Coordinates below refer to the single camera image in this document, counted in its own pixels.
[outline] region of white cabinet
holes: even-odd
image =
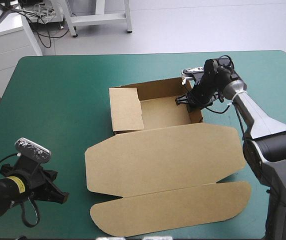
[[[8,15],[0,24],[0,97],[17,62],[22,57],[37,55],[41,56],[42,51],[25,17],[16,13]]]

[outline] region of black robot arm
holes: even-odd
[[[286,240],[286,124],[269,117],[248,95],[229,56],[184,69],[182,78],[183,83],[195,84],[176,103],[189,105],[191,111],[207,108],[217,99],[232,101],[242,127],[245,159],[259,182],[270,187],[265,239]]]
[[[22,221],[31,228],[38,224],[40,216],[35,201],[56,203],[66,202],[69,193],[58,189],[53,181],[57,172],[44,170],[41,164],[50,160],[51,152],[44,147],[20,138],[15,143],[19,158],[14,166],[4,164],[0,173],[0,216],[16,205],[21,206]],[[36,213],[36,222],[29,223],[25,218],[24,202],[29,200]]]

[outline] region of brown cardboard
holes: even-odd
[[[200,110],[188,112],[186,105],[176,106],[175,98],[186,91],[181,78],[110,88],[113,131],[118,134],[200,123]]]
[[[99,203],[90,215],[104,232],[129,237],[230,219],[250,192],[247,182],[207,184]]]
[[[110,88],[109,97],[114,131],[144,129],[136,88]]]
[[[85,159],[87,188],[122,197],[215,183],[245,166],[236,129],[207,123],[117,134]]]
[[[224,221],[245,208],[249,183],[216,183],[245,166],[239,135],[177,106],[175,97],[187,89],[180,78],[110,88],[117,135],[85,152],[88,189],[123,197],[90,210],[106,233],[128,237]]]

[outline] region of green tabletop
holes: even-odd
[[[23,225],[18,206],[10,209],[0,217],[0,238],[105,236],[93,223],[89,209],[115,197],[87,190],[84,152],[112,136],[108,88],[179,77],[183,68],[202,66],[206,59],[225,54],[232,57],[252,98],[270,116],[286,123],[286,54],[282,51],[22,58],[0,102],[0,159],[15,152],[13,144],[21,136],[41,144],[52,151],[52,159],[44,167],[58,171],[55,183],[70,192],[70,197],[63,205],[39,202],[41,221],[35,228]],[[218,101],[213,106],[217,110],[225,107]],[[203,110],[203,115],[207,123],[233,126],[240,131],[232,108],[223,115]],[[261,238],[265,232],[267,188],[258,183],[248,166],[228,180],[246,180],[252,186],[250,201],[238,216],[152,234],[176,238]]]

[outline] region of white floor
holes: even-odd
[[[283,50],[286,0],[130,0],[133,33],[126,24],[80,26],[43,48],[44,55],[144,54]],[[106,0],[106,12],[123,11]],[[95,10],[93,0],[74,0],[73,13]],[[51,25],[51,34],[62,35]]]

